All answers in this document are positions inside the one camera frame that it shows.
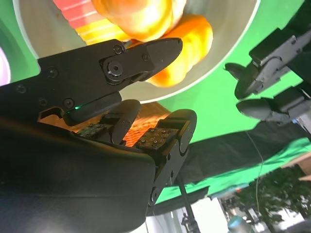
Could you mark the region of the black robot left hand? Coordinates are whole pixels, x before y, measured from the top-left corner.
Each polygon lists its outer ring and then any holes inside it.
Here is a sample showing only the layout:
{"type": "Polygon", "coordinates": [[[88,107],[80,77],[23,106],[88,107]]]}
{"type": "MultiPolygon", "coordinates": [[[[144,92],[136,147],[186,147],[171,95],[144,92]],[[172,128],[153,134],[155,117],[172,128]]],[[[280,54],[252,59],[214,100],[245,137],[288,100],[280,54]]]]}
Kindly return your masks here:
{"type": "Polygon", "coordinates": [[[250,53],[246,66],[227,63],[228,71],[238,82],[236,107],[247,117],[260,121],[289,122],[311,110],[311,15],[296,16],[284,29],[277,28],[250,53]],[[302,82],[290,86],[273,98],[249,99],[294,72],[302,82]]]}

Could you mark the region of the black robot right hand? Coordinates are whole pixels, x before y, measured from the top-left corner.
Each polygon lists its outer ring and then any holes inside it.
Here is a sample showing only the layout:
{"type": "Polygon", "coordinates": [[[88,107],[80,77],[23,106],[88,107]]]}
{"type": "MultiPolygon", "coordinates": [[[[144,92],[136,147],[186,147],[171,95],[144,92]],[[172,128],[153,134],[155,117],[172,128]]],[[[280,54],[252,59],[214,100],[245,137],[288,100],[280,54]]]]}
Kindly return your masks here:
{"type": "Polygon", "coordinates": [[[126,49],[113,39],[40,58],[40,73],[0,88],[0,230],[127,233],[175,180],[197,123],[170,113],[131,147],[141,104],[120,91],[181,53],[180,38],[126,49]]]}

